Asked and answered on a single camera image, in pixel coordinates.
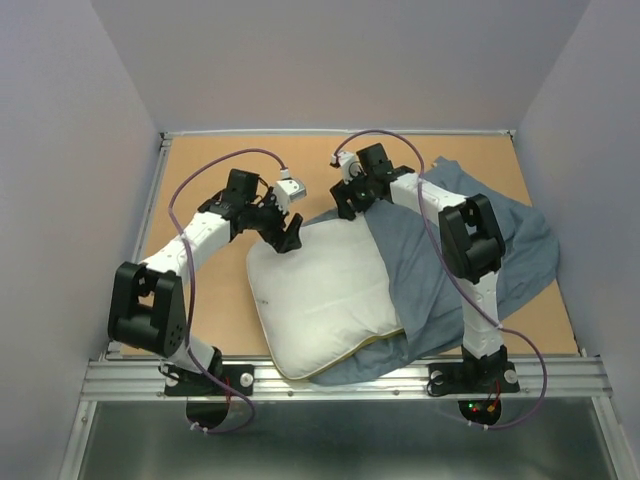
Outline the white pillow yellow edge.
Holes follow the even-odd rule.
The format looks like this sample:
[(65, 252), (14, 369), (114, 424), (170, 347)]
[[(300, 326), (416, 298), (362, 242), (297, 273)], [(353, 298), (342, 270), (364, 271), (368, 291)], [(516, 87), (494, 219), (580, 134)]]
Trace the white pillow yellow edge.
[(266, 242), (247, 274), (272, 361), (288, 380), (308, 380), (362, 348), (402, 333), (390, 280), (363, 217), (300, 230), (302, 246), (279, 254)]

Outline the blue grey pillowcase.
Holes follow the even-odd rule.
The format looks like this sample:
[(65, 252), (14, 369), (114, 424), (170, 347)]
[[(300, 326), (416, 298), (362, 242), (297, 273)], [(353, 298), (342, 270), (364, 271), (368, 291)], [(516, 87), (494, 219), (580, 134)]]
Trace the blue grey pillowcase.
[(444, 157), (437, 158), (422, 178), (465, 197), (484, 196), (494, 212), (493, 231), (473, 233), (463, 228), (461, 215), (448, 214), (434, 225), (386, 200), (371, 206), (364, 217), (385, 263), (402, 330), (312, 376), (313, 383), (371, 381), (461, 345), (459, 288), (467, 273), (480, 276), (498, 267), (495, 320), (520, 310), (556, 278), (559, 242), (540, 211), (490, 189)]

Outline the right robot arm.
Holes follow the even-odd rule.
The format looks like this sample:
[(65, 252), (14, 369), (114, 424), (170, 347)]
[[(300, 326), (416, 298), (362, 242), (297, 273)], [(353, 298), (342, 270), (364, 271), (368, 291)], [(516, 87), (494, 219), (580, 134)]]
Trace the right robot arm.
[(330, 164), (341, 173), (330, 189), (339, 217), (353, 220), (378, 200), (420, 214), (445, 273), (461, 296), (462, 359), (432, 367), (428, 394), (499, 391), (509, 368), (497, 302), (506, 246), (489, 199), (453, 193), (409, 167), (394, 166), (381, 144), (356, 153), (338, 149)]

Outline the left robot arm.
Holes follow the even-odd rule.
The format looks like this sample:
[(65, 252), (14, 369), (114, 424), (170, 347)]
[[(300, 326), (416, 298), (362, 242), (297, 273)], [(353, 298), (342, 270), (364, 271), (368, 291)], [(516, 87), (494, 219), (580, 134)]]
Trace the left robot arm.
[(257, 173), (231, 170), (225, 188), (199, 206), (172, 240), (142, 262), (124, 262), (115, 272), (110, 340), (169, 361), (202, 394), (218, 388), (230, 392), (231, 387), (224, 380), (220, 350), (191, 332), (197, 270), (246, 230), (257, 232), (278, 254), (302, 246), (303, 218), (289, 208), (305, 197), (304, 184), (288, 170), (260, 195), (262, 182)]

